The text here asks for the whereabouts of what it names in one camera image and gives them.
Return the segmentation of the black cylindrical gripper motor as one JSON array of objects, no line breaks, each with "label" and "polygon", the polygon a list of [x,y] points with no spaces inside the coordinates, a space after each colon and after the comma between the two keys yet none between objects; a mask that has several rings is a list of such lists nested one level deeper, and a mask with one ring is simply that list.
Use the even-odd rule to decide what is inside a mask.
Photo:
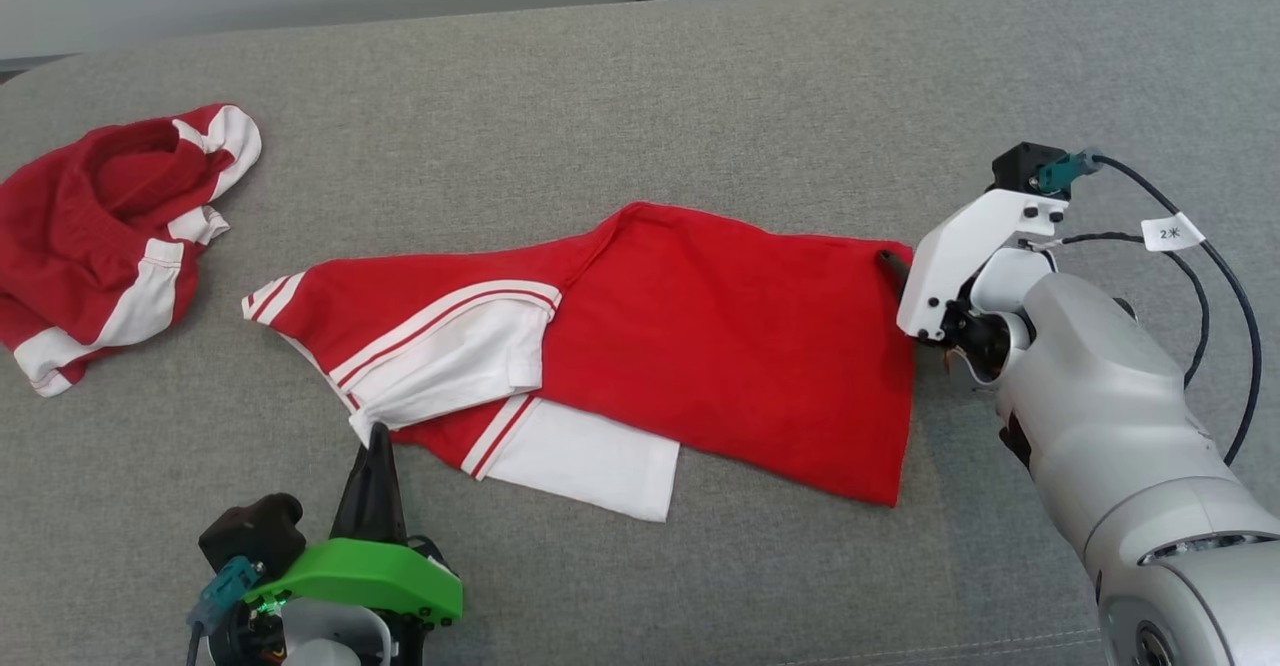
[{"label": "black cylindrical gripper motor", "polygon": [[283,666],[287,657],[284,603],[237,601],[206,637],[214,666]]}]

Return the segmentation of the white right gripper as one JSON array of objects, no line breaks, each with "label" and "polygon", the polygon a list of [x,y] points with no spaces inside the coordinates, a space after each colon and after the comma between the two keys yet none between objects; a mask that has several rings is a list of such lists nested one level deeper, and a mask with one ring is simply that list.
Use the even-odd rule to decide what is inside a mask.
[{"label": "white right gripper", "polygon": [[877,263],[892,289],[902,289],[896,324],[910,337],[940,342],[943,309],[1014,236],[1056,233],[1070,204],[1043,195],[992,190],[931,231],[915,248],[911,265],[892,250]]}]

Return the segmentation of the red basketball jersey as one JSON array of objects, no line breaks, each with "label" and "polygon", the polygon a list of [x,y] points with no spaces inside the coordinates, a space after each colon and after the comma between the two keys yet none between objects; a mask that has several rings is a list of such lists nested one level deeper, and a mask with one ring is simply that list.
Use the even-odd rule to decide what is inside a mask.
[{"label": "red basketball jersey", "polygon": [[899,501],[913,346],[881,242],[630,204],[483,254],[342,259],[241,304],[381,424],[474,479],[662,523],[682,448]]}]

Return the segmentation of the red and white shorts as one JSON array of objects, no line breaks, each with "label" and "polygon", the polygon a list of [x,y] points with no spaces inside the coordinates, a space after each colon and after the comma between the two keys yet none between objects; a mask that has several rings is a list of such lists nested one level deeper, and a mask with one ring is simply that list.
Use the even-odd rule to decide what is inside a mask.
[{"label": "red and white shorts", "polygon": [[262,154],[233,104],[91,131],[0,183],[0,345],[54,397],[186,315],[214,207]]}]

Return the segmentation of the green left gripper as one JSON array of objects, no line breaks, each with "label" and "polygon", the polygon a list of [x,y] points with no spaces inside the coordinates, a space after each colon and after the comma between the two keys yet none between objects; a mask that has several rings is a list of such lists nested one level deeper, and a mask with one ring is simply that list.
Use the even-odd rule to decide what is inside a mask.
[{"label": "green left gripper", "polygon": [[462,581],[439,558],[406,546],[407,535],[390,430],[375,423],[347,476],[332,539],[305,549],[283,576],[255,585],[244,603],[274,610],[307,598],[436,625],[461,620]]}]

